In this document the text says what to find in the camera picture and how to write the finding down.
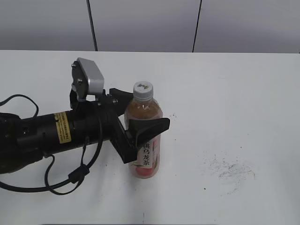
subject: robotic arm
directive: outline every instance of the robotic arm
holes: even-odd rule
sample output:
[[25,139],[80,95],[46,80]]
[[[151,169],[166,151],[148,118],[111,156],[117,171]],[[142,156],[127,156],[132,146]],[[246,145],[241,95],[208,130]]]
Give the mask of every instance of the robotic arm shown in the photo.
[[[13,187],[0,182],[0,188],[17,192],[51,191],[70,182],[83,182],[84,176],[96,161],[102,141],[110,140],[124,163],[136,160],[137,151],[147,141],[169,129],[170,120],[130,120],[128,130],[122,126],[119,116],[124,114],[133,94],[118,89],[105,93],[104,78],[94,61],[78,58],[72,64],[72,89],[70,105],[72,110],[49,115],[37,116],[38,106],[32,101],[37,112],[32,118],[20,119],[17,115],[0,113],[0,174],[12,173],[23,167],[51,156],[55,153],[97,143],[93,159],[87,164],[81,163],[68,179],[50,186],[48,173],[45,174],[45,187]],[[94,95],[95,101],[87,101],[87,95]]]

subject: black cable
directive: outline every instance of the black cable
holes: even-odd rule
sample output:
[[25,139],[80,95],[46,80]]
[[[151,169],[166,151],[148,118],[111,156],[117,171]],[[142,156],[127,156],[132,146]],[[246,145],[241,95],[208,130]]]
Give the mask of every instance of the black cable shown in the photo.
[[[38,105],[31,98],[29,98],[29,97],[27,97],[25,95],[12,95],[9,98],[7,98],[6,100],[0,102],[0,106],[6,104],[9,100],[11,100],[12,98],[15,98],[15,97],[23,97],[23,98],[26,98],[26,99],[30,100],[36,106],[36,108],[37,108],[36,112],[35,112],[35,114],[33,116],[33,118],[35,118],[37,116],[37,114],[38,114]],[[96,159],[98,158],[98,156],[100,154],[100,151],[101,151],[102,142],[103,142],[101,117],[100,117],[100,114],[98,112],[97,105],[93,104],[93,106],[95,108],[95,113],[96,113],[98,121],[99,121],[99,139],[98,139],[97,148],[96,148],[96,151],[94,153],[93,158],[88,163],[88,165],[85,166],[87,169],[89,169],[95,163]],[[82,158],[81,158],[81,166],[79,167],[79,169],[84,165],[83,164],[83,156],[84,156],[85,149],[86,149],[86,143],[87,143],[87,141],[85,142],[85,144],[83,146]],[[22,193],[36,193],[36,192],[51,191],[52,193],[57,194],[57,195],[66,195],[66,194],[69,194],[69,193],[73,192],[75,189],[77,189],[82,184],[82,181],[84,179],[84,175],[83,175],[83,178],[82,178],[82,175],[80,174],[80,178],[79,178],[79,180],[77,182],[76,187],[73,190],[71,190],[70,192],[67,192],[67,193],[55,192],[54,189],[60,188],[60,187],[65,186],[65,185],[67,185],[67,184],[69,184],[69,183],[72,182],[71,179],[70,179],[70,175],[73,172],[75,172],[78,168],[75,171],[73,171],[71,174],[69,174],[69,178],[66,179],[65,181],[50,186],[49,183],[48,183],[47,176],[48,176],[48,173],[49,173],[49,171],[50,171],[50,169],[51,169],[51,167],[52,167],[52,165],[54,164],[54,161],[55,161],[55,157],[53,155],[50,155],[50,156],[52,157],[52,162],[48,166],[48,168],[46,170],[46,173],[45,173],[45,184],[46,184],[46,187],[15,187],[15,186],[11,186],[11,185],[5,184],[5,183],[3,183],[3,182],[0,181],[0,188],[6,189],[6,190],[9,190],[9,191],[14,191],[14,192],[22,192]]]
[[[88,141],[89,141],[89,138],[86,137],[86,138],[85,138],[84,145],[83,145],[83,147],[82,147],[82,155],[81,155],[80,168],[82,168],[83,170],[84,170],[84,167],[83,167],[83,166],[86,166],[86,165],[84,165],[84,163],[83,163],[83,156],[84,156],[84,154],[85,154],[86,145],[87,145]],[[55,190],[49,185],[49,181],[48,181],[50,169],[51,169],[51,167],[53,166],[54,161],[55,161],[54,155],[50,155],[50,157],[52,157],[52,162],[50,163],[50,165],[49,165],[48,168],[46,169],[45,177],[44,177],[46,188],[48,188],[49,191],[50,191],[51,193],[55,194],[55,195],[67,195],[67,194],[70,194],[70,193],[72,193],[73,191],[75,191],[75,190],[82,184],[82,182],[83,182],[83,180],[84,180],[85,174],[83,174],[83,171],[82,171],[81,173],[79,173],[79,176],[80,176],[80,177],[79,177],[79,180],[78,180],[78,182],[77,182],[75,188],[73,188],[72,190],[70,190],[70,191],[68,191],[68,192],[65,192],[65,193],[57,192],[57,191],[55,191]]]
[[196,25],[196,31],[195,31],[195,36],[194,36],[194,43],[193,43],[192,52],[194,52],[194,50],[195,50],[195,44],[196,44],[196,38],[197,38],[197,33],[198,33],[198,25],[199,25],[201,6],[202,6],[202,0],[200,0],[200,4],[199,4],[199,12],[198,12],[197,25]]
[[89,13],[89,19],[90,19],[90,29],[92,31],[94,48],[95,48],[95,51],[97,52],[98,51],[98,46],[97,46],[97,40],[96,40],[96,35],[95,35],[95,30],[94,30],[94,23],[93,23],[92,11],[90,9],[90,0],[86,0],[86,4],[88,6],[88,13]]
[[5,105],[7,102],[9,102],[11,99],[13,99],[15,97],[22,97],[22,98],[26,98],[29,101],[31,101],[36,107],[36,112],[33,115],[33,118],[36,118],[36,116],[38,115],[38,105],[30,97],[28,97],[26,95],[20,95],[20,94],[12,95],[12,96],[8,97],[7,99],[5,99],[4,101],[0,102],[0,106]]

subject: plastic bottle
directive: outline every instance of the plastic bottle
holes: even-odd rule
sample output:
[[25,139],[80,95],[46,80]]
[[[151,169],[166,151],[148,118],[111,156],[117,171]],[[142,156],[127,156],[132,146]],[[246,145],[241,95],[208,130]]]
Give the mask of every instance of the plastic bottle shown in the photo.
[[[134,85],[133,100],[125,111],[125,124],[130,119],[153,120],[163,117],[157,101],[153,98],[153,85],[146,81]],[[160,135],[147,142],[137,154],[137,160],[129,163],[131,173],[138,178],[150,178],[159,168]]]

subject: screw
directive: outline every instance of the screw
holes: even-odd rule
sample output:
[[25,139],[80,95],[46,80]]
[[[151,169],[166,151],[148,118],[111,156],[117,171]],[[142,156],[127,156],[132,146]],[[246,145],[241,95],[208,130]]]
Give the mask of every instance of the screw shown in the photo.
[[29,131],[28,127],[23,127],[23,134],[26,134]]
[[78,78],[78,79],[77,79],[77,83],[78,83],[79,85],[81,85],[81,84],[83,83],[83,80],[80,79],[80,78]]

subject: bottle label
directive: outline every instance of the bottle label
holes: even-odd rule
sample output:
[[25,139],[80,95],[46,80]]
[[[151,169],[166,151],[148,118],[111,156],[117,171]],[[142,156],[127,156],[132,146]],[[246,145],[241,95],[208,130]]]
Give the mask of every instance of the bottle label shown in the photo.
[[133,165],[146,169],[155,169],[157,167],[159,138],[160,136],[153,138],[139,149],[137,153],[137,160],[133,163]]

